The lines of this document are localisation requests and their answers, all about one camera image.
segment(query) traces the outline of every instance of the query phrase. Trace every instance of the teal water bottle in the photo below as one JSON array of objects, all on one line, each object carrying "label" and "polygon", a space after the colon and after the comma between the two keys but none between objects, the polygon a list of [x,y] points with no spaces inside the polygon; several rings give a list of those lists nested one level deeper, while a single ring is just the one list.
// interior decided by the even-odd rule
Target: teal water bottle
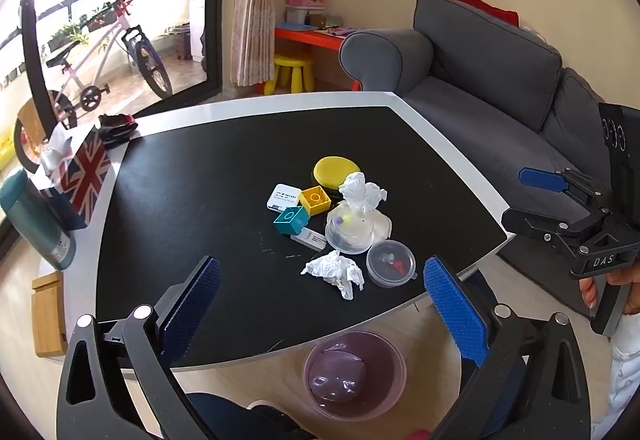
[{"label": "teal water bottle", "polygon": [[54,268],[64,270],[76,253],[76,240],[62,228],[24,169],[0,187],[0,207],[15,230]]}]

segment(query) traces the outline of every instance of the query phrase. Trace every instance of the yellow sponge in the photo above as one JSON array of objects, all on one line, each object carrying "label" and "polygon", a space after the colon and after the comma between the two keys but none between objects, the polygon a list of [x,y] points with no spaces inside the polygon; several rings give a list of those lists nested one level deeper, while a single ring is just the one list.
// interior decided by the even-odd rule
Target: yellow sponge
[{"label": "yellow sponge", "polygon": [[348,158],[325,156],[314,167],[314,178],[322,187],[337,191],[347,175],[359,171],[360,168]]}]

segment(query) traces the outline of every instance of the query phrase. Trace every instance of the bicycle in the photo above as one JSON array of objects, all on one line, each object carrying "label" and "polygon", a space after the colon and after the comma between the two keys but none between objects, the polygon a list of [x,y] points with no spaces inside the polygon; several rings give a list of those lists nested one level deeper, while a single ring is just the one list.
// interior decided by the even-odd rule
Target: bicycle
[{"label": "bicycle", "polygon": [[[51,59],[47,60],[45,64],[48,68],[56,66],[62,66],[63,73],[68,73],[69,77],[63,83],[59,91],[49,90],[49,97],[56,113],[59,122],[67,128],[74,128],[78,125],[78,114],[76,110],[82,108],[85,112],[92,112],[96,110],[102,100],[102,94],[110,93],[109,85],[104,84],[102,87],[98,86],[100,81],[100,75],[102,68],[104,67],[107,57],[116,42],[117,38],[122,32],[122,42],[125,45],[127,54],[131,57],[133,62],[138,66],[138,70],[146,83],[151,87],[153,92],[161,99],[167,99],[173,95],[174,91],[171,85],[169,74],[164,68],[162,59],[158,55],[158,52],[151,44],[149,38],[142,32],[140,25],[130,26],[127,16],[130,16],[128,7],[133,0],[115,0],[113,3],[109,3],[104,9],[95,14],[91,19],[88,19],[80,24],[80,30],[85,26],[96,24],[107,25],[110,24],[109,18],[114,18],[113,25],[108,29],[102,37],[94,44],[94,46],[85,54],[80,60],[77,66],[71,65],[66,58],[73,48],[80,44],[80,41],[76,40],[65,46],[62,51],[58,52]],[[78,78],[78,70],[87,61],[87,59],[94,53],[94,51],[104,45],[104,42],[108,41],[104,51],[104,57],[96,70],[94,80],[89,85],[85,85]],[[64,94],[66,86],[73,81],[80,89],[79,101],[74,104],[67,95]],[[33,104],[33,99],[30,99],[27,104]],[[35,172],[39,165],[40,146],[41,142],[38,138],[31,138],[28,132],[25,130],[20,116],[15,121],[14,127],[14,148],[15,154],[22,164],[22,166],[30,171]]]}]

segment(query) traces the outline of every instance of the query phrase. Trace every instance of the black table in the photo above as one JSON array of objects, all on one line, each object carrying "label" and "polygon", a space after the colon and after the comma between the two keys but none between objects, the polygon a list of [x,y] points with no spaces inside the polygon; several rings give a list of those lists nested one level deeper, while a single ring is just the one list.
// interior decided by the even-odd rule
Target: black table
[{"label": "black table", "polygon": [[[178,367],[272,354],[359,326],[423,297],[422,268],[430,256],[463,275],[508,238],[498,224],[506,204],[398,97],[279,97],[225,102],[236,104],[237,115],[212,122],[202,112],[223,103],[181,110],[197,117],[156,116],[164,118],[141,123],[145,136],[126,149],[101,232],[95,315],[119,319],[153,304],[203,255],[217,258],[222,285]],[[244,109],[250,102],[252,110]],[[173,124],[171,115],[177,115]],[[368,181],[388,191],[379,210],[392,220],[392,239],[414,253],[417,280],[380,288],[369,280],[366,255],[353,256],[365,285],[346,301],[336,287],[300,275],[316,253],[278,233],[277,213],[266,201],[278,183],[311,187],[314,164],[329,155],[352,159]],[[308,226],[323,233],[325,222],[326,213],[319,214]],[[76,289],[65,279],[65,293]]]}]

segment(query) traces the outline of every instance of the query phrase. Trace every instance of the pink plastic bowl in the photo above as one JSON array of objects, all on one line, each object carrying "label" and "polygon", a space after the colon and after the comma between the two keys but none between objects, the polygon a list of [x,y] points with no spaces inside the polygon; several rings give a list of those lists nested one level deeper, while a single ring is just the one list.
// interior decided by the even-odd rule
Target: pink plastic bowl
[{"label": "pink plastic bowl", "polygon": [[[347,402],[332,402],[314,395],[309,372],[316,359],[327,350],[349,352],[363,360],[366,380],[358,396]],[[406,363],[387,338],[373,332],[347,332],[315,346],[302,367],[302,384],[309,400],[322,415],[334,420],[360,422],[389,411],[400,399],[406,384]]]}]

